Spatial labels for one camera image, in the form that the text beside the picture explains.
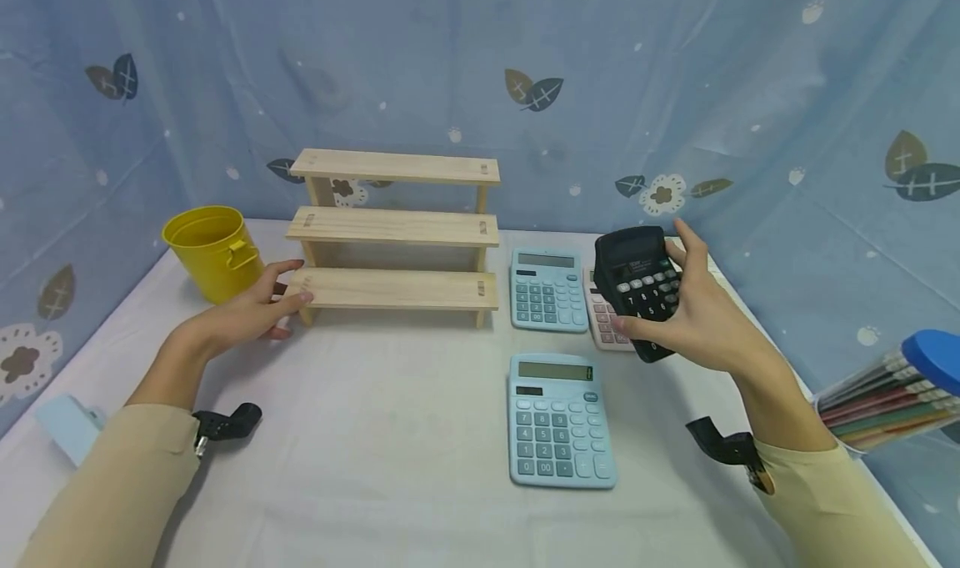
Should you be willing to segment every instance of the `black clamp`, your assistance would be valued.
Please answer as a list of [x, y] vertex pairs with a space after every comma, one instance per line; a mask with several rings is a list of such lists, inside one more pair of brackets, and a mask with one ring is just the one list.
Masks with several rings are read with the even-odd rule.
[[709, 416], [687, 423], [687, 430], [693, 435], [700, 450], [710, 459], [728, 466], [746, 466], [750, 484], [767, 495], [774, 494], [774, 481], [767, 474], [767, 468], [760, 460], [757, 447], [753, 445], [753, 435], [736, 433], [721, 436]]
[[247, 438], [257, 426], [263, 411], [257, 404], [240, 404], [233, 414], [225, 416], [215, 411], [198, 411], [193, 417], [200, 420], [197, 428], [197, 440], [194, 443], [194, 452], [198, 458], [203, 457], [208, 441], [227, 441], [234, 438]]

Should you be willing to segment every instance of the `white tablecloth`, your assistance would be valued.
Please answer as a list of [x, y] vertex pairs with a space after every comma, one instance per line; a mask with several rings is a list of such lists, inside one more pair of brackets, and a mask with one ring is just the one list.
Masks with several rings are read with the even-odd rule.
[[[268, 262], [302, 257], [285, 222], [250, 229]], [[501, 309], [485, 329], [469, 313], [324, 310], [295, 339], [217, 360], [198, 408], [229, 414], [252, 401], [263, 421], [245, 443], [211, 446], [158, 564], [792, 565], [743, 470], [707, 459], [683, 426], [710, 415], [725, 435], [747, 429], [729, 378], [676, 355], [646, 365], [599, 352], [589, 333], [511, 326], [513, 247], [574, 249], [592, 264], [594, 239], [501, 232], [487, 255]], [[71, 393], [112, 414], [166, 333], [204, 307], [166, 253], [39, 402]], [[613, 491], [510, 481], [506, 374], [522, 352], [598, 362], [620, 473]], [[0, 440], [0, 566], [13, 566], [71, 473], [32, 411]]]

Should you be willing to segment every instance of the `hand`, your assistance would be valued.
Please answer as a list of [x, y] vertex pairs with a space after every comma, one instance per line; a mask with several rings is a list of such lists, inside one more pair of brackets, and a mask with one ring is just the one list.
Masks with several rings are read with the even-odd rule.
[[272, 301], [274, 295], [283, 295], [287, 286], [277, 282], [280, 274], [303, 266], [302, 259], [289, 259], [268, 265], [250, 289], [215, 306], [179, 325], [171, 338], [184, 338], [194, 342], [206, 355], [206, 360], [258, 338], [289, 339], [289, 329], [280, 328], [280, 318], [297, 313], [313, 300], [313, 294], [283, 297]]
[[783, 356], [733, 303], [707, 270], [707, 244], [681, 219], [674, 220], [687, 251], [672, 241], [669, 256], [683, 268], [680, 307], [665, 322], [618, 316], [612, 325], [630, 339], [673, 349], [703, 367], [740, 376], [758, 366], [785, 364]]

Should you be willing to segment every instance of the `blue fabric backdrop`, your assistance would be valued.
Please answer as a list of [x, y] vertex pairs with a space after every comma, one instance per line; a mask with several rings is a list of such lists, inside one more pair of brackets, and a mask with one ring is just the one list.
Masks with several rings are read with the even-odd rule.
[[[504, 228], [682, 215], [814, 389], [916, 329], [960, 330], [960, 0], [0, 0], [0, 12], [0, 351], [42, 339], [30, 383], [0, 378], [0, 433], [163, 251], [168, 215], [224, 203], [290, 218], [308, 201], [284, 178], [303, 147], [495, 157]], [[910, 186], [931, 174], [934, 188]], [[338, 200], [470, 203], [363, 182], [341, 183]], [[943, 565], [960, 566], [960, 448], [936, 433], [870, 463]]]

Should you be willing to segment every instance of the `yellow metal bucket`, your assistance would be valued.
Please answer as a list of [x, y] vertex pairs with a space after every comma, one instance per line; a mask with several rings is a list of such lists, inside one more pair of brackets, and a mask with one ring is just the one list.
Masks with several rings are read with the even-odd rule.
[[260, 252], [234, 208], [207, 206], [176, 215], [163, 227], [163, 240], [211, 303], [228, 301], [263, 273]]

